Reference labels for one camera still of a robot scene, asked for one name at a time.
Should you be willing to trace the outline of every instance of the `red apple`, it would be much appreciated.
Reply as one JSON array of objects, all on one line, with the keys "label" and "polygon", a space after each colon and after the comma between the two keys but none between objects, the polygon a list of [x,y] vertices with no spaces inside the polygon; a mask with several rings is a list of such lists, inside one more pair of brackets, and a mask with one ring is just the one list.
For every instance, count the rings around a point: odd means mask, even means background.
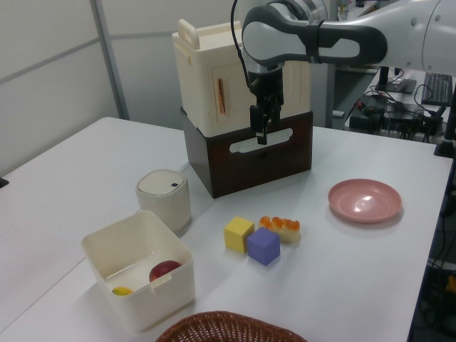
[{"label": "red apple", "polygon": [[149,281],[154,281],[156,278],[160,278],[161,276],[165,275],[166,273],[171,272],[173,269],[181,266],[177,261],[174,260],[167,260],[160,262],[157,266],[155,266],[149,273]]}]

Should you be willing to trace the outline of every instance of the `white square container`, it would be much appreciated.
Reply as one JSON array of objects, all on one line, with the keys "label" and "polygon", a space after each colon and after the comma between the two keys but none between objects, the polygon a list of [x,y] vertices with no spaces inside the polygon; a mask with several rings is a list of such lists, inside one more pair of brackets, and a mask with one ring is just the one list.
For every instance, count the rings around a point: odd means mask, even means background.
[{"label": "white square container", "polygon": [[[239,22],[235,33],[242,46]],[[206,137],[250,127],[250,105],[257,103],[245,83],[229,23],[195,28],[185,20],[172,34],[182,107]],[[311,68],[288,61],[283,68],[284,105],[280,117],[310,111]]]},{"label": "white square container", "polygon": [[[146,329],[195,297],[192,253],[153,212],[113,223],[81,244],[103,294],[130,330]],[[181,267],[149,282],[150,270],[166,260]],[[117,296],[117,286],[134,292]]]}]

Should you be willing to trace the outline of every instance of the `white plastic container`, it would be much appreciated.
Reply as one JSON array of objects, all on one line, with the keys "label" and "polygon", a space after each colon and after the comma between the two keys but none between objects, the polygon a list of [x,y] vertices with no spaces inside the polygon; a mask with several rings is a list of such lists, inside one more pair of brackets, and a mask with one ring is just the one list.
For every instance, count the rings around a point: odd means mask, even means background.
[{"label": "white plastic container", "polygon": [[156,170],[142,178],[136,186],[141,210],[150,210],[173,232],[189,222],[190,194],[187,177],[174,170]]},{"label": "white plastic container", "polygon": [[[242,45],[239,22],[235,24]],[[184,20],[172,35],[182,107],[192,124],[210,138],[250,127],[250,105],[256,104],[245,83],[230,24],[195,28]],[[311,69],[289,61],[284,69],[281,118],[310,111]]]},{"label": "white plastic container", "polygon": [[[146,329],[195,297],[192,253],[150,211],[89,234],[82,246],[101,291],[130,330]],[[166,260],[181,267],[149,282],[150,270]],[[117,286],[134,292],[117,296]]]}]

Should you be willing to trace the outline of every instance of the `computer keyboard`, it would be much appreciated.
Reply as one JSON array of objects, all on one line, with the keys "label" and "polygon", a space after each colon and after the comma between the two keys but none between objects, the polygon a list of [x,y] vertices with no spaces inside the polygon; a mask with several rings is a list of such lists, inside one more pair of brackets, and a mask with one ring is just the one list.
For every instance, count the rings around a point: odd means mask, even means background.
[{"label": "computer keyboard", "polygon": [[421,95],[423,105],[451,106],[453,83],[450,75],[426,73],[424,84]]}]

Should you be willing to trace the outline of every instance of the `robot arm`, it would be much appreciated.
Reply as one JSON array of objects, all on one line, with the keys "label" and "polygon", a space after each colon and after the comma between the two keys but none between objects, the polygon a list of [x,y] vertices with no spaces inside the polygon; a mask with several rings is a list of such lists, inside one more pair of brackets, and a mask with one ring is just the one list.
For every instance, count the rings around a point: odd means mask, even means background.
[{"label": "robot arm", "polygon": [[359,19],[324,21],[322,0],[244,0],[242,55],[250,91],[251,127],[266,144],[266,125],[279,120],[286,61],[365,64],[456,75],[454,0],[401,0]]}]

